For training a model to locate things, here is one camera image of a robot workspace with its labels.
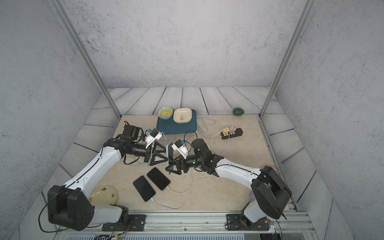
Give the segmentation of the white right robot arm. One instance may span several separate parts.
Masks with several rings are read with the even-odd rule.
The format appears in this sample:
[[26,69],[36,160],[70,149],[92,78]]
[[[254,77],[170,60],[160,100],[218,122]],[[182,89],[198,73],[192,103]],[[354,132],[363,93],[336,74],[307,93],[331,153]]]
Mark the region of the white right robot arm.
[[246,223],[254,224],[265,218],[278,220],[285,217],[284,209],[292,197],[292,191],[275,168],[264,166],[258,169],[231,162],[223,156],[213,154],[203,139],[192,142],[193,155],[189,154],[182,140],[170,145],[169,157],[173,156],[174,151],[180,155],[169,162],[167,172],[181,175],[189,169],[200,168],[209,175],[230,179],[252,191],[256,199],[248,203],[241,213]]

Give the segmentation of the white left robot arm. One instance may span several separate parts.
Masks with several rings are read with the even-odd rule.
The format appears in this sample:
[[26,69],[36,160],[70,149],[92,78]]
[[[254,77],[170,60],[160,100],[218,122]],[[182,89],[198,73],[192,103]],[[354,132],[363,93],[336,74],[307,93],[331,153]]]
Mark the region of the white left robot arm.
[[152,146],[162,137],[157,129],[144,131],[126,123],[122,134],[107,140],[100,152],[77,175],[61,186],[48,191],[44,210],[48,221],[66,229],[82,231],[90,225],[101,224],[103,231],[126,231],[131,224],[129,209],[120,205],[93,206],[89,201],[92,190],[117,162],[125,165],[127,155],[146,161],[154,156]]

